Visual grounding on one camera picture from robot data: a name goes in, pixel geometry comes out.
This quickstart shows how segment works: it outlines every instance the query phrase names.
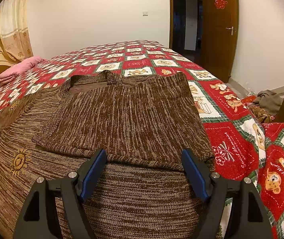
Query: blue gripper pad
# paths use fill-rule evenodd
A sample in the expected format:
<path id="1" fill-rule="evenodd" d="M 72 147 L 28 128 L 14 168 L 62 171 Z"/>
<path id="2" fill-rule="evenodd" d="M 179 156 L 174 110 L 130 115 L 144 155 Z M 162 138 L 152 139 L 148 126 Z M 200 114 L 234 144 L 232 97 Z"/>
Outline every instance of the blue gripper pad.
<path id="1" fill-rule="evenodd" d="M 103 171 L 104 165 L 106 163 L 106 152 L 105 150 L 101 150 L 100 154 L 96 158 L 94 164 L 90 168 L 88 174 L 83 180 L 83 188 L 82 193 L 80 195 L 80 199 L 82 202 L 87 201 L 89 197 L 93 194 L 95 186 L 98 183 L 99 178 L 101 177 L 101 173 Z"/>
<path id="2" fill-rule="evenodd" d="M 208 180 L 205 182 L 205 179 L 201 175 L 200 170 L 197 168 L 197 165 L 194 163 L 190 154 L 193 154 L 193 152 L 190 149 L 184 149 L 182 151 L 182 156 L 181 156 L 182 165 L 184 167 L 186 176 L 189 179 L 189 182 L 193 188 L 196 197 L 200 198 L 203 202 L 206 202 L 211 196 L 208 195 L 206 191 L 206 188 L 208 186 L 207 184 Z"/>

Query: brown sweater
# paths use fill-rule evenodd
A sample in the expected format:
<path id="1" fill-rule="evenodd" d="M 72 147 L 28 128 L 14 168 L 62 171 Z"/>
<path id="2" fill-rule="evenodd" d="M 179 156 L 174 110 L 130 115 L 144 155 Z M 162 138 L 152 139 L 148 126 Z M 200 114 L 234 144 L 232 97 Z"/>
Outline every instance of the brown sweater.
<path id="1" fill-rule="evenodd" d="M 12 238 L 36 178 L 63 177 L 78 169 L 99 145 L 106 148 L 108 164 L 92 198 L 83 205 L 98 238 L 191 236 L 203 204 L 179 171 L 180 149 L 191 147 L 211 170 L 213 154 L 185 76 L 152 77 L 122 78 L 110 72 L 74 76 L 61 87 L 28 95 L 11 110 L 0 112 L 0 232 L 5 239 Z M 113 92 L 106 92 L 112 87 Z M 131 88 L 134 93 L 127 95 Z M 90 100 L 90 93 L 97 90 L 103 97 L 100 104 Z M 99 136 L 89 140 L 93 131 Z M 58 153 L 44 151 L 33 140 Z M 63 236 L 71 238 L 62 201 L 56 202 Z"/>

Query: red chinese character decoration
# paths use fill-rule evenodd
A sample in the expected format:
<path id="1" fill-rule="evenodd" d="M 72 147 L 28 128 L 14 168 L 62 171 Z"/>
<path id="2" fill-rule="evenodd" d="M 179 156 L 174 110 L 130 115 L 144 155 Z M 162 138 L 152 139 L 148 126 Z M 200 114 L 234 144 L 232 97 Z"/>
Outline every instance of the red chinese character decoration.
<path id="1" fill-rule="evenodd" d="M 227 5 L 227 1 L 224 1 L 224 0 L 215 0 L 215 6 L 216 8 L 218 9 L 224 9 L 225 6 Z"/>

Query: beige curtain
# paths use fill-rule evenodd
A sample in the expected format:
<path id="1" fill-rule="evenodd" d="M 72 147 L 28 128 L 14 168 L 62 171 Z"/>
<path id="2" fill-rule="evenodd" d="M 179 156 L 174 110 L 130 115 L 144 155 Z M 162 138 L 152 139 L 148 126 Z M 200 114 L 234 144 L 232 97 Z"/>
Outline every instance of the beige curtain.
<path id="1" fill-rule="evenodd" d="M 33 56 L 27 26 L 27 0 L 0 3 L 0 51 L 14 61 Z"/>

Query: pink blanket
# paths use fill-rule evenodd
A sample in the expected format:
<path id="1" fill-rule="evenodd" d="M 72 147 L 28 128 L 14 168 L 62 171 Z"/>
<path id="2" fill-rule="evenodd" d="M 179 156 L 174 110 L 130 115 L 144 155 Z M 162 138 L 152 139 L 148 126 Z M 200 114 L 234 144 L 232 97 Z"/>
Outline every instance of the pink blanket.
<path id="1" fill-rule="evenodd" d="M 6 71 L 0 74 L 0 86 L 3 86 L 13 81 L 17 76 L 30 70 L 31 68 L 36 66 L 38 63 L 41 63 L 42 61 L 44 61 L 44 59 L 42 59 L 41 57 L 38 56 L 30 57 L 23 60 L 21 63 L 18 63 L 8 68 Z"/>

